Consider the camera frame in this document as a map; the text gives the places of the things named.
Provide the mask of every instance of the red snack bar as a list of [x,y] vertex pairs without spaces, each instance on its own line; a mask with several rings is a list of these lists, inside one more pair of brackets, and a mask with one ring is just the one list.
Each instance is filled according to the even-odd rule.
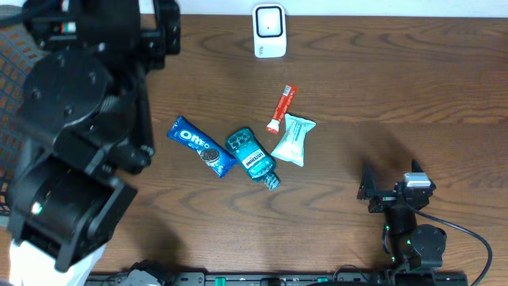
[[284,118],[291,102],[293,101],[294,95],[298,88],[294,85],[287,84],[286,88],[284,88],[283,95],[280,97],[279,104],[277,108],[275,108],[275,113],[273,114],[273,119],[267,125],[267,131],[272,132],[273,134],[277,134],[279,132],[279,123]]

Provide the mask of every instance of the oreo logo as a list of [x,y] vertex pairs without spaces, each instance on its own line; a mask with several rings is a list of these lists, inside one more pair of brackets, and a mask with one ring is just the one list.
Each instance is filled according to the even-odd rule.
[[180,131],[179,137],[182,138],[183,140],[190,141],[196,145],[203,146],[206,149],[210,147],[210,145],[208,145],[208,143],[205,143],[201,138],[199,138],[198,135],[193,134],[191,131],[188,130]]

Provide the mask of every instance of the listerine bottle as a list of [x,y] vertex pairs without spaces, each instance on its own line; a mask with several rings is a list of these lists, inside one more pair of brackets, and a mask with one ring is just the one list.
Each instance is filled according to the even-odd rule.
[[264,181],[270,191],[279,185],[275,175],[275,161],[264,152],[249,128],[238,130],[225,142],[225,148],[241,163],[254,182]]

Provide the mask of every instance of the wood grain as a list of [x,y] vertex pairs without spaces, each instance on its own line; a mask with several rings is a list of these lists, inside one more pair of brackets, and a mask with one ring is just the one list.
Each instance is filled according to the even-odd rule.
[[[362,163],[392,187],[417,158],[437,185],[425,211],[482,234],[495,256],[483,285],[506,283],[508,20],[289,17],[287,54],[272,60],[254,57],[250,17],[182,25],[181,54],[148,78],[157,155],[124,176],[139,194],[95,271],[145,258],[211,272],[385,265],[383,216],[356,201]],[[220,144],[249,126],[272,151],[282,134],[264,129],[286,83],[300,88],[291,113],[317,126],[303,168],[278,161],[276,192],[240,167],[218,179],[166,138],[183,115]],[[443,270],[473,281],[485,249],[443,228]],[[2,261],[9,240],[0,233]]]

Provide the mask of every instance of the oreo cookie picture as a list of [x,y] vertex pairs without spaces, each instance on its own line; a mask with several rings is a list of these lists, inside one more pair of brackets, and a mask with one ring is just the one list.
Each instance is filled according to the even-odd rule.
[[207,149],[201,151],[199,156],[205,161],[205,163],[213,163],[219,159],[219,151],[216,149]]

